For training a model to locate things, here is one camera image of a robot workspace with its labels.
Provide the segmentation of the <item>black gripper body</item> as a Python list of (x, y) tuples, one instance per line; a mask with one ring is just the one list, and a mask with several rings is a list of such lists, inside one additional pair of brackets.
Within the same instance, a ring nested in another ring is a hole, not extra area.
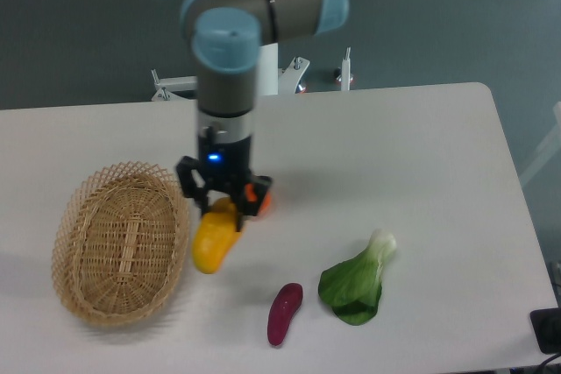
[(203, 185), (197, 188), (196, 199), (206, 199), (209, 191), (214, 190), (238, 200), (251, 178), (251, 147), (252, 134), (235, 142), (224, 142), (216, 127), (200, 128), (197, 172)]

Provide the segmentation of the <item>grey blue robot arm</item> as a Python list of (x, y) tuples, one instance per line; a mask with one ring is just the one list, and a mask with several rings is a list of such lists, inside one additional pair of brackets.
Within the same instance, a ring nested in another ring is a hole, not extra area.
[(261, 48), (334, 31), (349, 10), (350, 0), (183, 0), (180, 28), (196, 68), (198, 153), (181, 159), (176, 172), (203, 213), (210, 192), (226, 194), (241, 230), (272, 186), (251, 169)]

